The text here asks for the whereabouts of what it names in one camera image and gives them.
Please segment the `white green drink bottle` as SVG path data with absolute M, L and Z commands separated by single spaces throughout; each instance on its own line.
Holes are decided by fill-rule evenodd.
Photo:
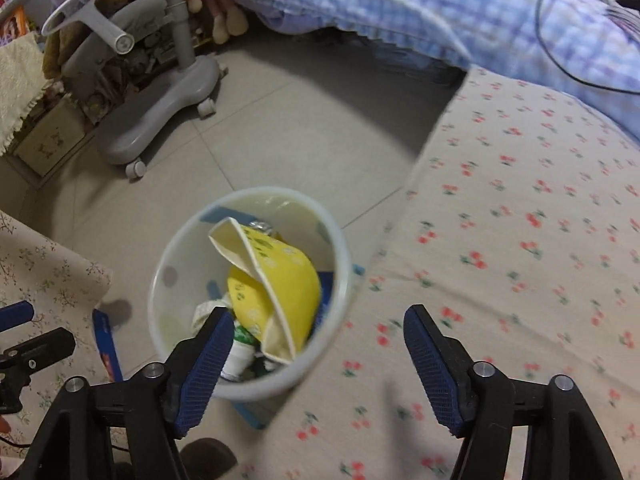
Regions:
M 228 382 L 239 382 L 252 365 L 259 342 L 238 322 L 234 323 L 232 347 L 222 368 L 221 377 Z

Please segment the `white tissue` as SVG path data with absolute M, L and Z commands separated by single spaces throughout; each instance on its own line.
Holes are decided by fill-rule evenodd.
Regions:
M 225 294 L 221 298 L 207 300 L 202 304 L 199 304 L 195 310 L 192 318 L 192 333 L 196 335 L 200 329 L 204 326 L 209 315 L 212 314 L 213 310 L 218 308 L 229 310 L 231 308 L 229 295 Z

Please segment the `white plastic trash bin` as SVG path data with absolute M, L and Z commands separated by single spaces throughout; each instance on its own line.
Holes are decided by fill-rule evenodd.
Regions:
M 296 386 L 346 313 L 352 262 L 344 235 L 307 195 L 263 186 L 236 191 L 188 220 L 160 257 L 149 292 L 161 358 L 228 309 L 234 343 L 214 391 L 232 402 Z

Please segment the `floral branch fabric cover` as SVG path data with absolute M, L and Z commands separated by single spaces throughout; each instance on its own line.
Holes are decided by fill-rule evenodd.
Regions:
M 2 477 L 113 478 L 92 322 L 110 285 L 103 266 L 2 214 Z

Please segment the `brown slipper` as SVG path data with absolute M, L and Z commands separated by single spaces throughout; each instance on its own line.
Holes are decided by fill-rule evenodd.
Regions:
M 238 464 L 231 448 L 214 438 L 188 443 L 180 451 L 180 458 L 191 480 L 219 479 Z

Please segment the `floral cherry tablecloth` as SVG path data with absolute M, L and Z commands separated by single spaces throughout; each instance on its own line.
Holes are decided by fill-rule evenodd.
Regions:
M 459 442 L 402 336 L 423 304 L 508 376 L 575 379 L 639 474 L 639 149 L 582 102 L 476 68 L 442 114 L 348 321 L 235 479 L 446 479 Z

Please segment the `cream fringed towel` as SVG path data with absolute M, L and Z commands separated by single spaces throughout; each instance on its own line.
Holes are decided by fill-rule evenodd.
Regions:
M 24 118 L 44 95 L 43 53 L 37 34 L 30 32 L 1 47 L 0 154 L 4 155 L 20 131 Z

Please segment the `grey children's study chair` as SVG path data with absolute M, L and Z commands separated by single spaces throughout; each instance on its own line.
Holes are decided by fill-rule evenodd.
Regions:
M 106 162 L 145 175 L 142 155 L 187 107 L 206 118 L 224 69 L 194 50 L 186 0 L 51 0 L 44 36 L 56 40 L 56 70 L 96 123 Z

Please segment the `blue plaid quilt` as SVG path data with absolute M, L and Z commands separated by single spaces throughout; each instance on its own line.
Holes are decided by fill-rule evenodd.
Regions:
M 236 0 L 282 34 L 336 27 L 558 90 L 639 132 L 639 22 L 600 0 Z

